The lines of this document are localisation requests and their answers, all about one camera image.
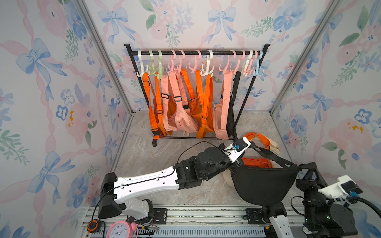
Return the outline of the pink crossbody bag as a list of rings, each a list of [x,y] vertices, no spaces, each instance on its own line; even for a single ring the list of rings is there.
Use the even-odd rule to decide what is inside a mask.
[[[213,107],[214,132],[218,139],[228,140],[227,122],[232,89],[232,71],[224,73],[220,101]]]

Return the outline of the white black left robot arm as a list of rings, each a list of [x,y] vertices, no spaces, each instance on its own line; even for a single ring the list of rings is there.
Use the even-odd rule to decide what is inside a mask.
[[[226,149],[209,147],[196,156],[155,173],[129,178],[108,173],[101,185],[97,217],[108,219],[126,214],[144,220],[151,216],[153,208],[148,200],[138,200],[139,196],[200,186],[203,181],[227,169],[241,167],[244,153],[244,149],[237,145]]]

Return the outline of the beige crossbody bag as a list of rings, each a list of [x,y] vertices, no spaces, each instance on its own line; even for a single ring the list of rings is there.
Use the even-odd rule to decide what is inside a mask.
[[[255,137],[252,141],[259,147],[265,148],[267,144],[264,144],[259,138]],[[275,153],[276,155],[280,154],[280,145],[269,139],[270,151]],[[249,165],[250,167],[258,167],[258,168],[280,168],[280,165],[276,162],[273,162],[269,159],[260,158],[259,155],[254,156],[254,158],[248,158],[244,160],[245,165]],[[231,173],[229,170],[226,170],[222,173],[225,182],[232,188],[234,188],[234,183],[231,178]]]

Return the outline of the orange sling bag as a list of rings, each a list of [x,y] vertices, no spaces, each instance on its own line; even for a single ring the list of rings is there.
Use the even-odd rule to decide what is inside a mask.
[[[207,133],[214,132],[213,128],[213,80],[210,74],[207,75],[205,81],[205,88],[202,87],[201,72],[197,70],[195,72],[196,77],[196,90],[197,97],[200,103],[201,113],[197,116],[201,116],[199,130],[196,134],[198,139],[203,139]]]

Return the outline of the black crossbody bag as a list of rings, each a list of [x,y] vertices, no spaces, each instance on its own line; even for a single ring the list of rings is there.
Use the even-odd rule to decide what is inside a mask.
[[[230,96],[229,101],[229,109],[228,109],[228,118],[227,118],[227,126],[226,130],[228,133],[228,137],[231,138],[234,136],[234,124],[235,124],[235,118],[234,118],[234,104],[237,96],[239,81],[241,78],[241,72],[237,71],[235,74],[235,77],[233,79],[233,86],[232,86],[232,92]]]
[[[260,148],[254,142],[251,149],[280,165],[280,168],[256,168],[243,165],[235,173],[231,172],[235,189],[246,202],[259,206],[273,206],[279,204],[292,185],[297,174],[303,169],[316,169],[315,163],[294,164],[283,159],[270,150]]]

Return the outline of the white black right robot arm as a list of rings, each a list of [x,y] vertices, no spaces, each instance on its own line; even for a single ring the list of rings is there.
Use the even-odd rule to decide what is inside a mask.
[[[263,195],[263,219],[274,228],[279,238],[291,238],[287,212],[282,203],[289,187],[295,184],[303,193],[303,228],[309,238],[342,238],[358,233],[353,212],[349,206],[361,202],[374,210],[380,209],[372,202],[361,198],[360,187],[349,177],[328,185],[315,163],[293,165],[287,168],[266,169],[260,178],[265,180]]]

